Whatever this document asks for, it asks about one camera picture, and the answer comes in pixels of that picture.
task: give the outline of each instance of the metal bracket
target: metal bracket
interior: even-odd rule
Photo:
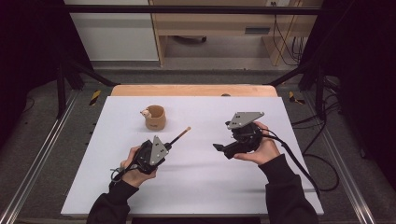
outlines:
[[[161,142],[160,138],[155,135],[153,139],[151,157],[149,159],[150,165],[157,164],[160,160],[162,160],[169,151],[166,149],[165,145]]]
[[[235,115],[233,115],[233,119],[227,125],[227,128],[229,130],[242,128],[262,116],[264,116],[264,112],[236,112]]]

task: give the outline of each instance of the hand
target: hand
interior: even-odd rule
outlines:
[[[134,159],[134,154],[139,148],[140,147],[132,147],[131,150],[129,151],[128,159],[126,161],[122,161],[120,167],[124,169],[128,167],[128,165]],[[136,170],[128,171],[125,175],[122,176],[122,180],[128,183],[129,185],[139,188],[139,186],[143,184],[143,182],[145,182],[148,179],[154,178],[156,174],[157,174],[157,170],[153,171],[150,175],[146,175],[136,169]]]
[[[262,129],[263,134],[269,134],[267,126],[258,121],[254,123]],[[262,165],[279,155],[280,153],[275,145],[274,139],[263,137],[256,151],[252,153],[236,153],[233,157],[238,160],[253,161],[258,165]]]

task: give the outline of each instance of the wooden cup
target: wooden cup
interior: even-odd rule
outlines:
[[[163,107],[160,105],[150,105],[148,112],[151,114],[151,118],[146,118],[146,127],[152,131],[162,130],[166,123]]]

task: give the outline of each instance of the white table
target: white table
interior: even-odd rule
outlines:
[[[160,132],[146,129],[139,111],[148,105],[165,108],[167,124]],[[234,112],[263,111],[258,119],[288,143],[305,167],[290,121],[279,97],[110,96],[78,169],[62,210],[63,215],[87,216],[96,198],[108,191],[110,169],[125,160],[129,148],[158,135],[170,142],[191,126],[170,150],[157,177],[145,182],[128,201],[135,217],[259,216],[267,214],[265,175],[248,161],[227,160],[212,144],[234,140],[224,122]],[[281,145],[281,152],[287,154]],[[288,164],[303,180],[305,197],[318,214],[320,201],[309,181],[287,155]]]

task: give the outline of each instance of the sleeve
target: sleeve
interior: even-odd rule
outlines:
[[[88,214],[87,224],[125,224],[131,210],[127,200],[138,190],[121,180],[109,193],[99,196]]]
[[[269,182],[265,189],[271,223],[318,223],[315,209],[304,196],[301,178],[290,169],[284,154],[259,168]]]

